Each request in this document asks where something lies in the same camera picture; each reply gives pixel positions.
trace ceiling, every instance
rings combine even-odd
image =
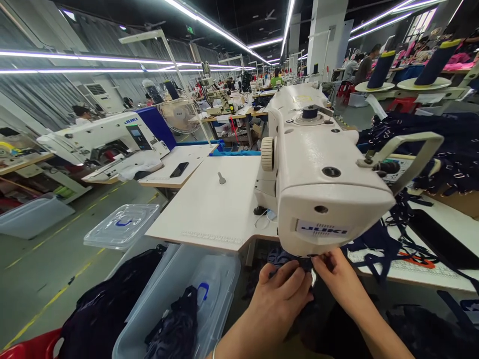
[[[239,53],[239,48],[209,30],[196,24],[186,15],[161,0],[59,0],[59,7],[73,9],[107,19],[125,26],[145,29],[145,24],[161,25],[167,37],[194,40],[198,45],[228,52]],[[354,18],[355,25],[369,19],[375,13],[390,8],[398,0],[349,0],[346,19]],[[283,36],[286,22],[287,0],[188,0],[188,3],[209,19],[224,27],[245,44],[265,41]],[[301,12],[300,44],[307,43],[313,0],[296,0],[294,13]],[[187,31],[187,26],[194,34]],[[254,49],[263,58],[279,58],[281,42]]]

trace mobile phone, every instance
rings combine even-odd
[[[181,174],[183,173],[183,171],[185,170],[185,168],[188,166],[189,162],[183,162],[183,163],[180,163],[178,165],[178,167],[176,167],[176,169],[173,171],[173,173],[170,175],[170,178],[173,178],[173,177],[179,177],[181,176]]]
[[[458,269],[479,269],[479,258],[422,209],[414,209],[410,228],[441,262]]]

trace person's left hand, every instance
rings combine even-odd
[[[261,337],[265,346],[280,344],[288,334],[294,319],[304,306],[313,300],[309,293],[311,273],[305,273],[296,260],[284,264],[276,271],[266,264],[259,273],[259,282],[245,316],[249,328]]]

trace clear plastic bin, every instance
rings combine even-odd
[[[143,303],[130,315],[129,322],[115,343],[113,359],[143,358],[147,349],[145,337],[162,318],[165,310],[190,285],[200,287],[194,358],[203,359],[221,338],[239,275],[240,260],[237,256],[182,245]]]
[[[349,94],[348,106],[356,107],[356,108],[366,107],[369,105],[366,102],[366,97],[367,95],[360,95],[360,94],[352,92],[351,94]]]
[[[83,244],[126,252],[145,234],[160,210],[159,204],[125,204],[89,231]]]
[[[143,292],[141,292],[140,296],[138,297],[138,300],[136,301],[135,305],[133,306],[130,315],[126,318],[125,322],[128,322],[132,316],[132,314],[136,311],[136,309],[143,303],[144,298],[148,295],[151,287],[153,284],[156,282],[158,277],[163,273],[165,270],[167,264],[170,262],[170,260],[173,258],[175,255],[176,251],[178,248],[180,248],[180,244],[172,244],[172,243],[165,243],[157,238],[150,237],[147,235],[142,236],[139,238],[133,245],[126,251],[126,253],[121,257],[119,262],[116,264],[115,268],[110,272],[108,277],[106,277],[105,280],[110,279],[113,274],[120,268],[123,263],[125,263],[127,260],[136,257],[137,255],[147,251],[148,249],[153,249],[156,248],[158,244],[164,245],[165,247],[168,247],[165,253],[163,253],[163,257],[161,258],[160,264],[158,264],[158,267],[156,267],[155,271],[150,277],[150,280],[146,284],[145,288],[143,289]]]
[[[47,193],[0,216],[0,233],[32,239],[75,210],[62,203],[55,194]]]

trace green fabric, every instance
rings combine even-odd
[[[271,86],[274,87],[276,86],[276,82],[280,81],[282,85],[284,85],[284,81],[281,77],[272,77],[271,78]]]

